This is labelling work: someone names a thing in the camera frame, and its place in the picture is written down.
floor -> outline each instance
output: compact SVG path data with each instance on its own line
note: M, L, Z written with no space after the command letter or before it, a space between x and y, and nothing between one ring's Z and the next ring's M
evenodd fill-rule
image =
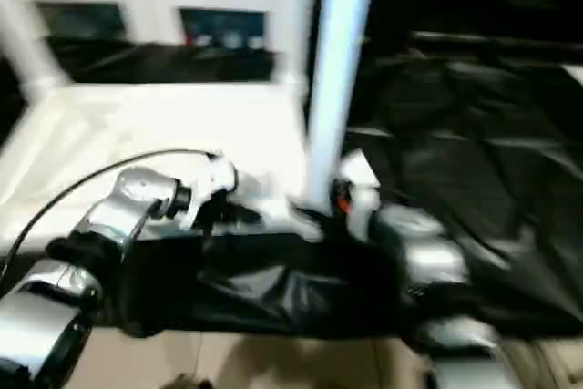
M323 342L96 329L66 389L159 389L179 374L217 389L421 389L422 362L396 339Z

silver robotic arm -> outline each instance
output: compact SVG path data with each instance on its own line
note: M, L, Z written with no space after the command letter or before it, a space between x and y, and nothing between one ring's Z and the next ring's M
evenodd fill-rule
M222 158L191 187L151 169L123 170L111 193L0 301L0 386L62 387L91 333L90 314L147 220L190 228L213 193L236 185L236 170Z

glass panel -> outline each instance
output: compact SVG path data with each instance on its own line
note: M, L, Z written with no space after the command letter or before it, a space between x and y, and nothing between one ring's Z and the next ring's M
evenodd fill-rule
M125 40L121 11L108 3L37 2L52 36Z
M186 43L196 47L263 49L265 13L180 9Z

white tabletop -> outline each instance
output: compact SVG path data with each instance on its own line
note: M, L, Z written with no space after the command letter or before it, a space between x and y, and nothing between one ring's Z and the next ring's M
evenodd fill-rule
M276 200L303 193L302 112L287 86L72 86L33 105L0 156L0 251L72 182L160 148L222 152L261 183L254 196ZM143 164L189 183L203 162L172 155ZM110 192L116 174L95 179L58 204L34 227L24 249L68 234Z

black cloth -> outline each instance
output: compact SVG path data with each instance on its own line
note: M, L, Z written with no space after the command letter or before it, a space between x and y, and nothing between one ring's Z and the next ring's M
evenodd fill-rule
M444 223L470 268L464 311L511 335L583 329L583 156L568 116L582 93L547 73L394 66L377 105L353 112L385 136L352 133L344 145L363 148L386 200ZM424 311L442 311L448 293L430 294Z

